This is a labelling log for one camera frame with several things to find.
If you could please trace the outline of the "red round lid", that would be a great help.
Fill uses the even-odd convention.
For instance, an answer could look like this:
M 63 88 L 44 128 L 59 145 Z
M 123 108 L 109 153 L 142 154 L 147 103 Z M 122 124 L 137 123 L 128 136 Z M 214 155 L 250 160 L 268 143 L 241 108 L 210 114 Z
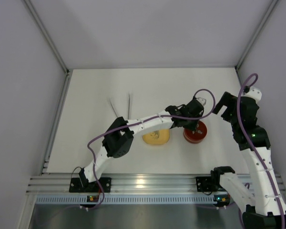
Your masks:
M 206 125 L 203 122 L 199 121 L 196 131 L 190 131 L 188 129 L 184 129 L 184 132 L 193 133 L 195 135 L 198 135 L 198 134 L 200 134 L 200 135 L 207 135 L 207 127 L 206 127 Z

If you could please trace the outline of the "metal tongs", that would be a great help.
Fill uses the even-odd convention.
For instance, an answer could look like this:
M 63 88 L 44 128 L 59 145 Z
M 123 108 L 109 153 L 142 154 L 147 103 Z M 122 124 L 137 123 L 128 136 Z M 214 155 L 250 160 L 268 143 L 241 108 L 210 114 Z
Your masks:
M 115 109 L 113 100 L 109 97 L 108 102 L 111 110 L 113 111 L 116 118 L 120 117 L 117 110 Z M 132 95 L 130 92 L 127 93 L 127 119 L 131 119 L 131 105 L 132 105 Z

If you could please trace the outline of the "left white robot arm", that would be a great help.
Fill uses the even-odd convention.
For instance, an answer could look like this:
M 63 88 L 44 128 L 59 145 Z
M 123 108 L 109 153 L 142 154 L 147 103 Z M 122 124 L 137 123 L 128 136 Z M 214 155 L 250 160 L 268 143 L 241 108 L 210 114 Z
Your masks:
M 86 188 L 97 182 L 112 159 L 126 155 L 136 136 L 163 130 L 185 127 L 195 130 L 198 120 L 203 118 L 206 100 L 194 96 L 188 104 L 170 105 L 163 111 L 142 119 L 125 120 L 118 117 L 107 131 L 87 144 L 92 152 L 92 162 L 79 172 L 80 184 Z

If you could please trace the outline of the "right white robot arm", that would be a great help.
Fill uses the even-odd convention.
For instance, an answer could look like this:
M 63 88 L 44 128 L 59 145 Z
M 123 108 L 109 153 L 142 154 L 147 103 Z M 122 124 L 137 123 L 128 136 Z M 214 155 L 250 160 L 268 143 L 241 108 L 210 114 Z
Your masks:
M 280 193 L 271 161 L 270 141 L 264 128 L 257 125 L 256 113 L 261 92 L 246 87 L 239 96 L 225 92 L 213 113 L 223 106 L 221 117 L 229 122 L 233 138 L 245 159 L 253 192 L 229 166 L 211 170 L 214 187 L 224 189 L 237 204 L 246 229 L 286 229 L 286 203 Z

